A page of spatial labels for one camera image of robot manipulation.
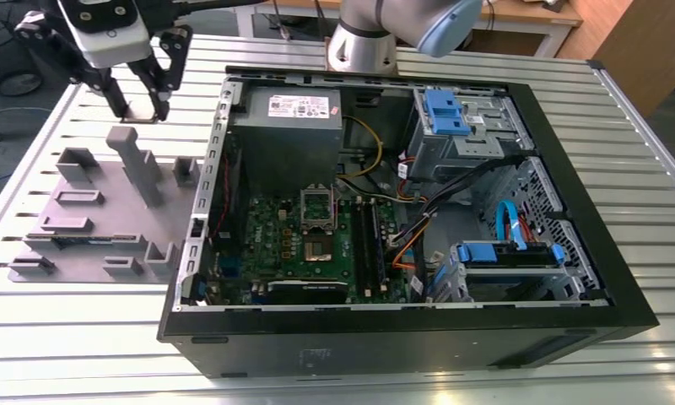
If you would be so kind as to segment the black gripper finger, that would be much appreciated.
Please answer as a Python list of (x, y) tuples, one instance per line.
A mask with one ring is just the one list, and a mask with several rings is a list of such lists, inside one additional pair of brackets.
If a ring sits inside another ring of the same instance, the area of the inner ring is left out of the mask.
[(153, 53), (145, 59), (132, 62), (132, 72), (148, 90), (156, 121), (167, 119), (171, 94), (181, 87), (192, 36), (193, 30), (188, 25), (176, 26), (161, 32), (160, 48), (169, 59), (168, 68), (161, 67)]
[(14, 35), (72, 84), (86, 84), (105, 98), (114, 117), (124, 118), (128, 103), (110, 68), (89, 65), (65, 20), (44, 11), (28, 11), (16, 25)]

